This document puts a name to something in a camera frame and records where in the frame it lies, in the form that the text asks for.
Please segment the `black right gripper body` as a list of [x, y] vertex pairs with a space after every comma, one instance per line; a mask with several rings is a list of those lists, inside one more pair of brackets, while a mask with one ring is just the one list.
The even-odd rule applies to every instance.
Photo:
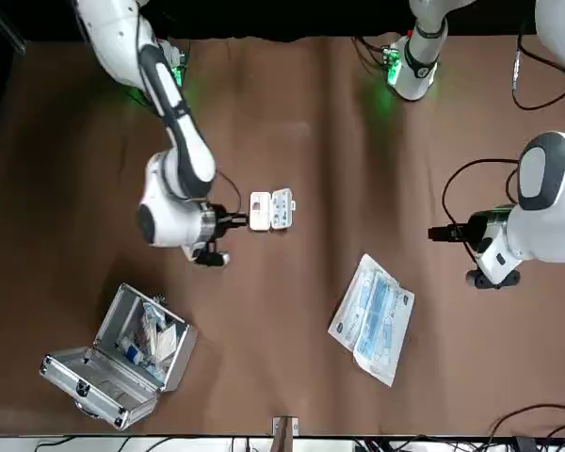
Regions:
[[222, 204], [217, 203], [213, 204], [213, 211], [216, 219], [213, 237], [222, 238], [228, 230], [231, 214]]

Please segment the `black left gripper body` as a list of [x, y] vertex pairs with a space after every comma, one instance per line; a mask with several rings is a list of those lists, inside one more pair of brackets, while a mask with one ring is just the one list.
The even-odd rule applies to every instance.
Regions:
[[450, 226], [450, 238], [454, 242], [472, 245], [474, 240], [474, 222], [470, 218], [464, 222], [452, 221]]

